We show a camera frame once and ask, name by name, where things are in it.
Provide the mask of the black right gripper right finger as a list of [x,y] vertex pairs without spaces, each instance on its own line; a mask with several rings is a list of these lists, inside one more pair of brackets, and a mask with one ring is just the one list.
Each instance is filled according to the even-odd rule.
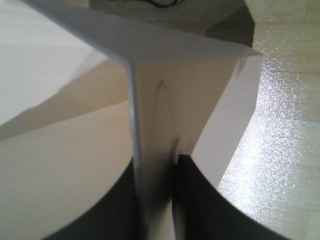
[[283,240],[228,202],[192,157],[181,154],[174,168],[172,214],[177,240]]

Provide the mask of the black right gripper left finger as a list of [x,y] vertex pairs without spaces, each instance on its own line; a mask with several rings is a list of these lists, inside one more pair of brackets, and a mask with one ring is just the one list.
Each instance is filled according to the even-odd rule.
[[136,240],[138,202],[131,160],[112,188],[82,216],[46,240]]

